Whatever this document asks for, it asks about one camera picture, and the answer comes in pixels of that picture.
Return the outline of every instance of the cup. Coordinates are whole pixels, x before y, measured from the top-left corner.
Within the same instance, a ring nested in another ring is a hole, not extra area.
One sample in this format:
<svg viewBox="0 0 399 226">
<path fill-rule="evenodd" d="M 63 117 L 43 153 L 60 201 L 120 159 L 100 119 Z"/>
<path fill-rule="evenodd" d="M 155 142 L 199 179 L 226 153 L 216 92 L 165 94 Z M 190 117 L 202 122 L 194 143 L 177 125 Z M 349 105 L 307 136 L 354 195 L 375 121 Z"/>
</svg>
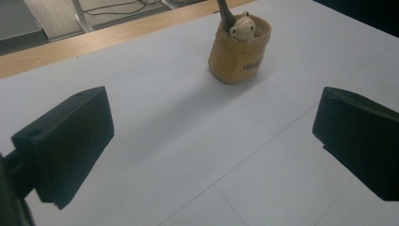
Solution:
<svg viewBox="0 0 399 226">
<path fill-rule="evenodd" d="M 234 15 L 239 20 L 243 15 Z M 262 18 L 249 15 L 256 30 L 251 42 L 234 40 L 221 24 L 215 34 L 215 41 L 208 64 L 212 74 L 228 84 L 240 83 L 255 75 L 262 61 L 266 44 L 270 40 L 272 27 Z"/>
</svg>

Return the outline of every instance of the plush toy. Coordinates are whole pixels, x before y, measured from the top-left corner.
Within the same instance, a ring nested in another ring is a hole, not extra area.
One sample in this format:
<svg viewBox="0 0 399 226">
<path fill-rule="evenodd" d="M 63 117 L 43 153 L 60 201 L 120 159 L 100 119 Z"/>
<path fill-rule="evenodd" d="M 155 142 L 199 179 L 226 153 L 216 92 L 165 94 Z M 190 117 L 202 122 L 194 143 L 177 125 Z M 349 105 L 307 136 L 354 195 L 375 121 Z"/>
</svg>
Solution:
<svg viewBox="0 0 399 226">
<path fill-rule="evenodd" d="M 235 22 L 234 26 L 230 28 L 229 33 L 233 40 L 246 40 L 247 43 L 251 43 L 253 35 L 255 34 L 255 29 L 255 22 L 249 17 L 249 13 L 244 11 L 243 17 Z"/>
</svg>

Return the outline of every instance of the white table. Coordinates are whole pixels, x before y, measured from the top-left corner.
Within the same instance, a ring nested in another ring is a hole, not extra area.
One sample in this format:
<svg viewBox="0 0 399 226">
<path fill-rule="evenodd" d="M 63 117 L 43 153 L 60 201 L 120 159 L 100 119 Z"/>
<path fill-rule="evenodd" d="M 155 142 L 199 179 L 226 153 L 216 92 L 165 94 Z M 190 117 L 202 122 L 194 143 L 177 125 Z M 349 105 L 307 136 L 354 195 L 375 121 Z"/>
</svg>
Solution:
<svg viewBox="0 0 399 226">
<path fill-rule="evenodd" d="M 37 225 L 399 225 L 311 133 L 325 86 L 399 111 L 399 40 L 310 0 L 235 8 L 265 18 L 256 77 L 229 86 L 207 59 L 219 15 L 0 80 L 0 149 L 72 94 L 106 86 L 116 135 L 62 211 Z"/>
</svg>

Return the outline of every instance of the cardboard cup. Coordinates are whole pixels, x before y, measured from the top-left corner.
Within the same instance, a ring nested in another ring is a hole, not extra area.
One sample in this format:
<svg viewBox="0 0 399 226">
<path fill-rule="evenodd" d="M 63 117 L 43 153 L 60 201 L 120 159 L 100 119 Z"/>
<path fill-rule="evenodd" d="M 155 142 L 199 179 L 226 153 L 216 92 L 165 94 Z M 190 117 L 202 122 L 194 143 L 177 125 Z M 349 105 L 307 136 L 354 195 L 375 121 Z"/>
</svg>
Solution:
<svg viewBox="0 0 399 226">
<path fill-rule="evenodd" d="M 224 83 L 234 84 L 249 79 L 256 74 L 263 61 L 272 27 L 262 18 L 253 15 L 249 17 L 256 24 L 254 39 L 250 43 L 233 40 L 221 24 L 216 31 L 208 64 L 212 74 Z"/>
</svg>

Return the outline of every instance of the cable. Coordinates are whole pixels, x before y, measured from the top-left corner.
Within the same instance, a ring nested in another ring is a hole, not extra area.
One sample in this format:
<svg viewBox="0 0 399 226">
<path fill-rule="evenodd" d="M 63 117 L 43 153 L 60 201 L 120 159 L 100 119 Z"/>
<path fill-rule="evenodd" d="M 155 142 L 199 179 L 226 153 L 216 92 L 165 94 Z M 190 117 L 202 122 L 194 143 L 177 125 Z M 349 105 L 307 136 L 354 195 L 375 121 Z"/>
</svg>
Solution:
<svg viewBox="0 0 399 226">
<path fill-rule="evenodd" d="M 206 1 L 206 0 L 185 0 L 185 1 L 171 0 L 171 2 L 173 2 L 173 4 L 175 4 L 178 7 L 185 7 L 185 6 L 193 5 L 193 4 L 196 4 L 199 2 L 203 2 L 203 1 Z"/>
<path fill-rule="evenodd" d="M 118 7 L 118 6 L 125 6 L 125 5 L 130 5 L 130 4 L 133 4 L 133 3 L 136 3 L 136 2 L 139 2 L 139 3 L 143 4 L 143 6 L 141 8 L 139 8 L 138 10 L 131 11 L 131 12 L 99 12 L 99 13 L 90 13 L 91 11 L 102 9 L 102 8 L 112 8 L 112 7 Z M 156 4 L 160 3 L 160 2 L 161 2 L 161 0 L 155 0 L 152 3 L 147 3 L 147 0 L 135 0 L 133 2 L 119 3 L 119 4 L 104 6 L 104 7 L 98 7 L 98 8 L 91 8 L 91 9 L 83 10 L 83 12 L 86 13 L 87 15 L 91 15 L 91 16 L 98 16 L 98 15 L 129 15 L 129 14 L 134 14 L 134 13 L 137 13 L 137 12 L 141 11 L 146 6 L 156 5 Z"/>
</svg>

